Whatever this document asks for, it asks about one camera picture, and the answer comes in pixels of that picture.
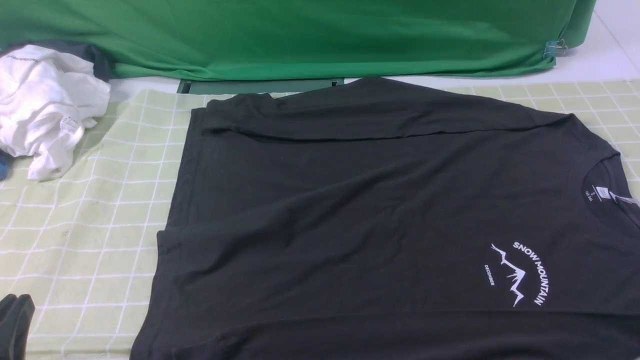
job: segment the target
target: white floor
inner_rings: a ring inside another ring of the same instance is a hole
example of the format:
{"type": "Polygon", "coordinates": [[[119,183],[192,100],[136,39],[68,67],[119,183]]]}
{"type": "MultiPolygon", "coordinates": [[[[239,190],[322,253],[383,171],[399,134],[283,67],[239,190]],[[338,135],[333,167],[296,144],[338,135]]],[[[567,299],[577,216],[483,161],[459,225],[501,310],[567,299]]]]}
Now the white floor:
{"type": "MultiPolygon", "coordinates": [[[[640,79],[640,1],[598,0],[587,39],[567,56],[559,57],[550,71],[517,78],[445,78],[441,76],[393,77],[407,83],[433,87],[507,85],[562,81],[640,79]]],[[[111,100],[131,99],[144,88],[176,92],[178,79],[149,77],[110,81],[111,100]]]]}

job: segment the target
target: metal clip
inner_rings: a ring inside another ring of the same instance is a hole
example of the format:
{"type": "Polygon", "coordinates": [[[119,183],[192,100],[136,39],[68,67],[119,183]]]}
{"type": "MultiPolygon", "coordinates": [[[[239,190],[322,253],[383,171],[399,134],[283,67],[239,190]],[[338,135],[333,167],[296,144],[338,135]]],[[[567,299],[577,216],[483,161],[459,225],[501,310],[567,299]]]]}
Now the metal clip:
{"type": "Polygon", "coordinates": [[[557,55],[564,55],[569,48],[564,44],[564,39],[558,41],[549,41],[545,46],[545,53],[542,54],[543,58],[551,58],[557,55]]]}

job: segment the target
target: crumpled white shirt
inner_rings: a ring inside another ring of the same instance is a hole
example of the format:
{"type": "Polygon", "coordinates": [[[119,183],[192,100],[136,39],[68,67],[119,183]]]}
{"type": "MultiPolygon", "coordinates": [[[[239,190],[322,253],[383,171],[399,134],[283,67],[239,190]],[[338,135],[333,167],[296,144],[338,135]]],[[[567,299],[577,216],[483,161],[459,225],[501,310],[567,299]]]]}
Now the crumpled white shirt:
{"type": "Polygon", "coordinates": [[[0,150],[33,156],[30,180],[64,175],[85,128],[109,103],[109,84],[75,55],[27,45],[0,58],[0,150]]]}

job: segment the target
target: dark green tray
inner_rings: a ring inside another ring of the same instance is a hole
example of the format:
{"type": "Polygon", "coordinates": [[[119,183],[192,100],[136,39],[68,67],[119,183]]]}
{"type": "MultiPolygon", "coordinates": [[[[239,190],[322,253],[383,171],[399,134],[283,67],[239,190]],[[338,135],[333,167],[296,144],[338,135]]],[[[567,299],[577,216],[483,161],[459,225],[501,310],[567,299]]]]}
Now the dark green tray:
{"type": "Polygon", "coordinates": [[[178,94],[224,95],[273,92],[305,92],[344,84],[344,79],[277,81],[191,81],[181,80],[178,94]]]}

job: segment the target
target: black t-shirt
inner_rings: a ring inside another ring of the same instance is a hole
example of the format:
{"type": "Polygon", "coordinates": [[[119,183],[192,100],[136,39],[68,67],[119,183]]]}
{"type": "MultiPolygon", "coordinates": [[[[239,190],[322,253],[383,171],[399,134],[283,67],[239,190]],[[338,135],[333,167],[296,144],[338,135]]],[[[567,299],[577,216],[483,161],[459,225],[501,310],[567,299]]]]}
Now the black t-shirt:
{"type": "Polygon", "coordinates": [[[132,359],[635,359],[613,194],[574,115],[386,79],[211,101],[132,359]]]}

